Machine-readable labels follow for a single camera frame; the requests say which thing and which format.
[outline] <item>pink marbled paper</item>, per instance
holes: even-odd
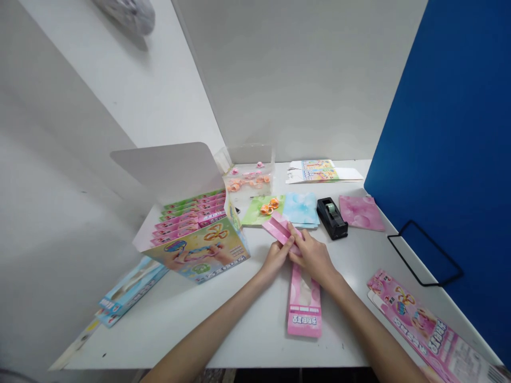
[[[339,196],[342,219],[353,227],[385,231],[380,211],[372,197]]]

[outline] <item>light blue paper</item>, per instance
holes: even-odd
[[[282,215],[289,222],[319,225],[314,193],[287,193]]]
[[[292,222],[293,226],[295,227],[299,227],[299,228],[302,228],[302,229],[317,229],[318,226],[315,224],[315,223],[297,223],[297,222]]]

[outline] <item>barcode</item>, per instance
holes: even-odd
[[[504,377],[492,366],[488,366],[488,380],[492,383],[506,383]]]

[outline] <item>hand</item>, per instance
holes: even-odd
[[[302,253],[302,256],[299,256],[289,252],[291,261],[306,270],[323,287],[340,275],[332,264],[324,243],[316,241],[305,229],[302,230],[302,239],[291,223],[287,228]]]
[[[293,236],[289,237],[285,245],[281,245],[277,241],[273,242],[270,246],[270,250],[268,250],[266,260],[258,274],[263,276],[268,282],[272,282],[284,264],[289,249],[293,246],[293,243]]]
[[[209,247],[209,252],[211,255],[214,254],[213,258],[215,258],[224,266],[234,262],[234,257],[229,252],[224,250],[223,244],[220,244],[219,246],[211,245]]]
[[[185,257],[188,255],[188,251],[183,251],[179,254],[179,251],[169,253],[163,259],[163,265],[170,270],[179,271],[183,267]]]

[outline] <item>tape roll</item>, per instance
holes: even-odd
[[[335,212],[335,205],[334,204],[326,204],[325,206],[328,209],[328,211],[330,212],[330,214]]]

